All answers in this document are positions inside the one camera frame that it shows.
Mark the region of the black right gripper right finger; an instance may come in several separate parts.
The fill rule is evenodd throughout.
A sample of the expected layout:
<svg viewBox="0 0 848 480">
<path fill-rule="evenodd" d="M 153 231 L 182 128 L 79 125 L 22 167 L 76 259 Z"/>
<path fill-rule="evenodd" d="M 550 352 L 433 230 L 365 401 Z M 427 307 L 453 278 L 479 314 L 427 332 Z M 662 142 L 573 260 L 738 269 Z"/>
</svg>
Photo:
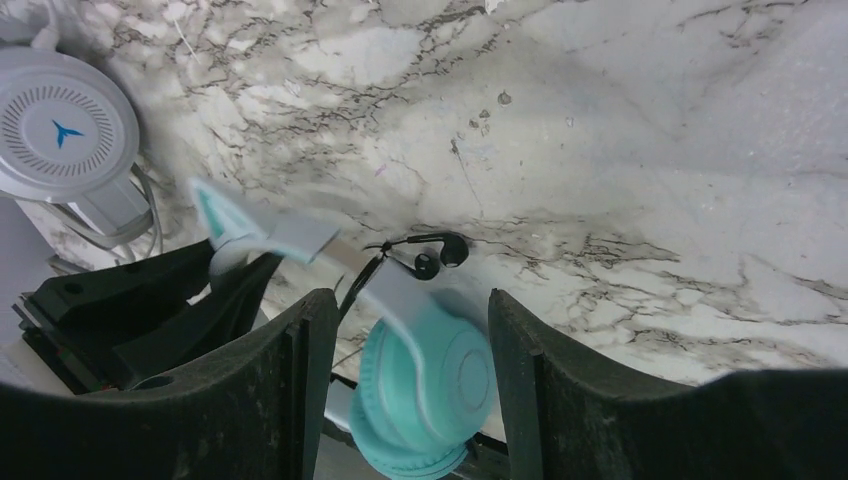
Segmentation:
<svg viewBox="0 0 848 480">
<path fill-rule="evenodd" d="M 743 370 L 692 387 L 612 360 L 494 290 L 515 479 L 843 479 L 847 373 Z"/>
</svg>

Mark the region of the teal cat-ear headphones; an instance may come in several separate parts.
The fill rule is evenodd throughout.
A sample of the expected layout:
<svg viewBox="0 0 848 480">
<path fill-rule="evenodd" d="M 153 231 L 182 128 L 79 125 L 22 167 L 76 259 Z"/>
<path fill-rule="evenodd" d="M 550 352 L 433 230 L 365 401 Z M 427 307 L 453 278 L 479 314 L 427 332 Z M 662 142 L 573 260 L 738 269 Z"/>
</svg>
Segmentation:
<svg viewBox="0 0 848 480">
<path fill-rule="evenodd" d="M 365 460 L 391 479 L 440 479 L 466 458 L 496 397 L 491 345 L 479 323 L 452 314 L 393 260 L 345 242 L 334 224 L 248 201 L 218 182 L 189 188 L 219 279 L 252 253 L 356 274 L 352 290 L 379 314 L 351 399 L 349 428 Z"/>
</svg>

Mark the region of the black wired earbuds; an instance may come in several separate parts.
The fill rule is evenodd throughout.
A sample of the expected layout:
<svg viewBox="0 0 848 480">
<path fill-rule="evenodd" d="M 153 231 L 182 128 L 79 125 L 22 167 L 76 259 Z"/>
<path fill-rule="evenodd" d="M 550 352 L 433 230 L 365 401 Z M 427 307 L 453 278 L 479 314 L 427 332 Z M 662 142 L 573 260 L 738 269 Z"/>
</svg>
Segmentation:
<svg viewBox="0 0 848 480">
<path fill-rule="evenodd" d="M 430 243 L 441 243 L 442 247 L 438 252 L 424 250 L 418 253 L 411 264 L 395 258 L 391 253 L 398 245 Z M 363 251 L 377 250 L 378 254 L 360 271 L 345 294 L 339 306 L 341 318 L 350 311 L 359 293 L 387 260 L 392 260 L 406 269 L 415 279 L 429 281 L 436 278 L 442 268 L 455 268 L 463 264 L 469 258 L 470 247 L 471 243 L 465 236 L 452 231 L 416 234 L 366 245 L 362 248 Z"/>
</svg>

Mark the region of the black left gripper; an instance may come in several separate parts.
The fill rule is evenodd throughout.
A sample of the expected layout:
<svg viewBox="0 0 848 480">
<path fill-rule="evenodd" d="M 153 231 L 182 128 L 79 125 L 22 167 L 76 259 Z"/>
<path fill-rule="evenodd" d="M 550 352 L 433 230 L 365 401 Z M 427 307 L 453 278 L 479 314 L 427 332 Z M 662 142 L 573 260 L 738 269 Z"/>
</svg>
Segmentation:
<svg viewBox="0 0 848 480">
<path fill-rule="evenodd" d="M 189 306 L 209 281 L 213 254 L 203 240 L 134 263 L 48 279 L 13 305 L 22 341 L 74 395 L 131 390 L 253 327 L 281 257 L 259 256 Z"/>
</svg>

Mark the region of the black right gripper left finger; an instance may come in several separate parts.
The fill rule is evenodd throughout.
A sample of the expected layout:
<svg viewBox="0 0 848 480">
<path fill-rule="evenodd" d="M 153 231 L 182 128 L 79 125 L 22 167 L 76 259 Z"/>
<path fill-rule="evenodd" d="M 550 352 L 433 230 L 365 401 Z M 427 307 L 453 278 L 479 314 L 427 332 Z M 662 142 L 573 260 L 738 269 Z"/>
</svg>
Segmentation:
<svg viewBox="0 0 848 480">
<path fill-rule="evenodd" d="M 1 389 L 5 479 L 309 479 L 339 312 L 316 289 L 138 390 Z"/>
</svg>

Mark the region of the white grey over-ear headphones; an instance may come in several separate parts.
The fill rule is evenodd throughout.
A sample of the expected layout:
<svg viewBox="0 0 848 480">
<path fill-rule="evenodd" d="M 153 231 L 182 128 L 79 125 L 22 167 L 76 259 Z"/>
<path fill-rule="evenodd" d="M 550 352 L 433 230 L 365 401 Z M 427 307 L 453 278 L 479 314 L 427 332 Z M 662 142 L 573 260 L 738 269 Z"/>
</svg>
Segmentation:
<svg viewBox="0 0 848 480">
<path fill-rule="evenodd" d="M 164 251 L 149 177 L 137 165 L 140 125 L 122 89 L 59 51 L 55 4 L 29 41 L 1 43 L 1 193 L 36 203 L 92 246 L 132 263 L 151 236 Z"/>
</svg>

